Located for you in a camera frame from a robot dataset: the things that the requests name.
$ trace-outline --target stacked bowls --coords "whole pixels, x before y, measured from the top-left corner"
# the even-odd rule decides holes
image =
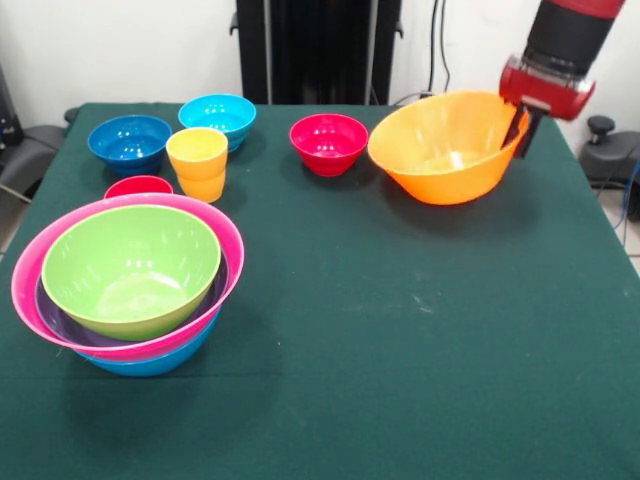
[[[157,240],[141,240],[136,223]],[[197,252],[191,259],[188,245]],[[101,248],[110,252],[104,258]],[[56,262],[64,259],[61,270]],[[123,195],[80,207],[40,232],[16,264],[11,292],[22,321],[42,338],[113,373],[159,375],[204,343],[243,263],[241,236],[215,207],[164,193]],[[161,292],[145,290],[150,284]]]

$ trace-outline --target stacked cups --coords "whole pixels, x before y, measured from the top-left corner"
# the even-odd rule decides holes
[[[185,194],[206,203],[222,195],[229,141],[207,127],[181,130],[167,141],[167,154]]]

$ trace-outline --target orange bowl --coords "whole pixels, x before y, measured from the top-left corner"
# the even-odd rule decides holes
[[[526,132],[502,147],[515,107],[490,92],[455,92],[420,100],[384,118],[369,156],[414,198],[435,205],[474,200],[502,179]]]

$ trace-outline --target light blue bowl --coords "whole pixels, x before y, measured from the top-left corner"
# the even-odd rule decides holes
[[[122,177],[154,173],[165,157],[171,127],[151,115],[127,115],[98,125],[87,139],[89,150]]]
[[[256,106],[230,93],[194,98],[178,112],[178,120],[185,128],[209,127],[223,132],[229,140],[229,152],[242,144],[255,119]]]
[[[178,368],[184,362],[189,360],[196,351],[198,351],[211,333],[211,330],[218,319],[219,313],[220,309],[218,309],[211,319],[211,323],[209,323],[202,332],[191,339],[188,343],[171,353],[151,358],[149,360],[141,360],[138,362],[113,362],[95,358],[79,351],[76,351],[76,353],[81,357],[86,358],[94,365],[108,372],[115,373],[116,375],[124,375],[125,377],[154,377],[162,375]]]

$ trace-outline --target bowl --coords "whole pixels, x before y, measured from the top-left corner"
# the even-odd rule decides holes
[[[178,368],[180,365],[189,360],[194,353],[205,342],[213,326],[218,319],[216,312],[209,324],[198,335],[189,340],[187,343],[177,348],[176,350],[161,355],[159,357],[150,358],[148,360],[138,360],[133,362],[114,362],[109,360],[102,360],[101,358],[95,358],[86,353],[76,352],[81,357],[86,358],[89,362],[93,363],[97,367],[100,367],[108,372],[115,373],[116,375],[124,375],[126,377],[155,377],[163,375],[171,370]]]
[[[45,257],[42,283],[88,329],[144,341],[196,309],[219,265],[218,239],[198,217],[132,205],[92,215],[60,235]]]
[[[123,178],[111,185],[104,194],[104,198],[151,192],[173,193],[173,187],[164,178],[154,175],[136,175],[135,177]]]
[[[502,179],[529,118],[502,147],[515,107],[490,92],[455,92],[420,100],[384,118],[369,156],[411,196],[454,205],[491,191]]]
[[[319,113],[298,120],[289,140],[304,164],[321,177],[349,170],[367,146],[367,127],[355,118]]]
[[[87,140],[89,150],[121,177],[155,173],[164,158],[171,127],[151,115],[127,115],[98,125]]]
[[[229,139],[229,152],[237,150],[256,119],[256,106],[244,97],[218,93],[194,98],[178,112],[185,128],[209,127]]]
[[[35,292],[44,256],[55,239],[69,227],[95,213],[126,205],[165,205],[180,208],[206,222],[216,232],[222,252],[228,263],[229,281],[227,287],[222,297],[204,314],[162,337],[145,342],[104,347],[83,345],[65,340],[47,326],[37,309]],[[166,193],[124,195],[84,205],[57,219],[36,235],[24,249],[16,263],[11,278],[11,297],[22,322],[35,334],[51,343],[104,360],[145,360],[179,348],[202,331],[237,285],[243,264],[244,245],[242,237],[233,222],[217,208],[182,195]]]
[[[207,294],[202,302],[200,302],[196,310],[189,316],[189,318],[187,318],[187,320],[185,320],[185,322],[191,322],[197,319],[215,305],[224,293],[227,286],[228,276],[229,269],[224,255],[222,255],[220,259],[220,268],[218,268],[216,277],[213,279],[213,284],[209,290],[207,290]],[[100,335],[99,333],[89,330],[73,320],[64,312],[64,310],[58,307],[49,298],[44,290],[42,281],[38,282],[38,286],[36,288],[36,306],[42,321],[60,338],[63,338],[68,342],[91,347],[112,347],[131,343],[126,340],[117,340]]]

